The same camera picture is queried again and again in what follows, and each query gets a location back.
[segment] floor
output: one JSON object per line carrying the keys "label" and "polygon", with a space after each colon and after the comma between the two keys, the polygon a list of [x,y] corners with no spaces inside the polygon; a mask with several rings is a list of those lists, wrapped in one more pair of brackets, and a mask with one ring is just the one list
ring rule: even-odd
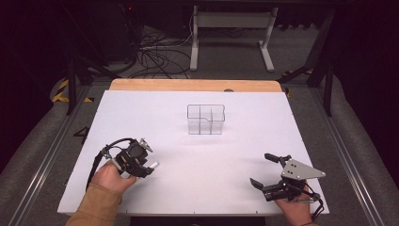
{"label": "floor", "polygon": [[[202,31],[199,68],[179,73],[181,68],[189,67],[189,57],[168,52],[168,72],[177,72],[170,73],[173,78],[276,80],[283,72],[303,65],[317,32],[314,27],[275,28],[268,49],[276,71],[268,73],[257,46],[263,30]],[[168,49],[189,55],[190,43]],[[166,78],[159,70],[137,73],[143,69],[137,63],[120,75]],[[334,80],[330,118],[321,107],[323,86],[309,89],[307,78],[303,74],[282,86],[290,91],[287,98],[314,167],[328,175],[320,184],[330,214],[320,216],[317,222],[325,226],[399,225],[398,189],[345,100],[339,80]],[[49,98],[53,98],[61,82],[55,84]],[[94,101],[80,102],[70,116],[66,116],[67,103],[55,103],[25,139],[0,175],[0,225],[65,224],[69,217],[56,210],[82,148],[83,139],[76,133],[90,127],[110,83],[110,79],[99,75],[94,76],[90,87],[78,85],[79,100],[88,97]],[[118,217],[116,225],[129,225],[129,221],[127,217]],[[265,225],[288,223],[283,216],[273,216],[265,218]]]}

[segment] table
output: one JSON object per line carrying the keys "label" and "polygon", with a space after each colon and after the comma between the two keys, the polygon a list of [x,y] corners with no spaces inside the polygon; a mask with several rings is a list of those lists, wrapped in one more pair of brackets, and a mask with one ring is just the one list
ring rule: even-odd
{"label": "table", "polygon": [[[187,103],[226,106],[223,134],[188,135]],[[59,213],[76,210],[94,156],[123,137],[145,137],[154,150],[149,164],[160,162],[125,192],[119,207],[125,216],[278,214],[278,207],[249,182],[249,177],[265,185],[279,181],[281,166],[263,154],[291,154],[311,166],[285,93],[275,81],[116,79],[100,103]],[[324,200],[318,181],[309,183]]]}
{"label": "table", "polygon": [[264,65],[268,72],[274,71],[274,66],[267,50],[267,44],[270,41],[270,35],[273,30],[274,22],[277,16],[277,8],[271,12],[202,12],[194,6],[193,12],[193,44],[191,47],[190,70],[196,71],[199,55],[199,27],[245,27],[245,28],[265,28],[263,40],[259,40],[259,47],[263,56]]}

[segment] metal frame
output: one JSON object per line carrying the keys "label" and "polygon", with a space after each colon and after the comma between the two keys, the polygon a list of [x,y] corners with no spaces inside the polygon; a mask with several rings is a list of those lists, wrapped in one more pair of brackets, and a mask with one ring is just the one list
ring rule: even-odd
{"label": "metal frame", "polygon": [[360,205],[363,208],[364,214],[369,220],[370,225],[384,226],[385,223],[379,215],[366,184],[364,184],[364,181],[360,176],[360,173],[358,172],[358,169],[356,168],[349,151],[343,143],[343,139],[341,138],[341,135],[335,126],[334,120],[326,113],[324,109],[324,104],[320,93],[315,88],[310,89],[310,91],[313,100],[317,103],[320,114],[323,116],[324,121],[328,126],[329,132],[331,133],[331,136],[337,147],[337,155],[340,157],[343,168],[346,171],[346,175],[348,176],[349,181],[351,182],[352,187],[358,196]]}
{"label": "metal frame", "polygon": [[194,6],[193,12],[193,45],[191,48],[190,70],[196,71],[199,55],[199,27],[244,27],[244,28],[266,28],[263,40],[259,40],[264,64],[268,72],[275,69],[267,50],[267,44],[276,21],[278,8],[271,12],[240,13],[240,12],[202,12]]}
{"label": "metal frame", "polygon": [[47,175],[50,173],[50,170],[54,163],[56,162],[56,157],[58,153],[61,151],[62,145],[65,140],[65,136],[67,135],[72,122],[76,116],[76,113],[79,111],[80,106],[84,102],[85,98],[90,91],[89,86],[84,86],[77,97],[77,105],[71,111],[71,114],[66,115],[64,121],[62,122],[61,128],[58,130],[56,134],[56,138],[54,139],[52,145],[50,146],[49,150],[47,151],[46,156],[44,157],[43,161],[39,169],[34,174],[29,188],[24,193],[24,197],[21,199],[20,204],[18,205],[17,209],[14,212],[8,226],[18,226],[24,225],[24,221],[27,215],[32,208],[33,203],[35,202],[36,198],[39,196],[39,192],[47,179]]}

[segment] white paper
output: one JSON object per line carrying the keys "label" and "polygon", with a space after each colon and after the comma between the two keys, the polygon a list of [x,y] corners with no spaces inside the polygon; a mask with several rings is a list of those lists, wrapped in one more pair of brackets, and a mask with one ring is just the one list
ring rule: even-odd
{"label": "white paper", "polygon": [[[188,105],[224,105],[222,135],[189,135]],[[144,137],[154,150],[146,166],[155,161],[160,166],[125,192],[121,215],[277,214],[280,210],[274,202],[267,202],[249,181],[253,178],[271,186],[281,180],[281,165],[264,159],[264,154],[290,154],[311,166],[284,93],[106,91],[59,213],[76,211],[94,157],[106,144],[126,137]],[[328,213],[317,179],[308,182],[321,195]]]}

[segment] sleeve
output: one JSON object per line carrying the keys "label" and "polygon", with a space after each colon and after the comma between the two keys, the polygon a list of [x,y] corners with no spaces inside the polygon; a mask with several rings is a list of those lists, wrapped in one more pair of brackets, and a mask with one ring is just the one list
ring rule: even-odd
{"label": "sleeve", "polygon": [[79,208],[66,225],[114,225],[121,197],[118,192],[90,183]]}

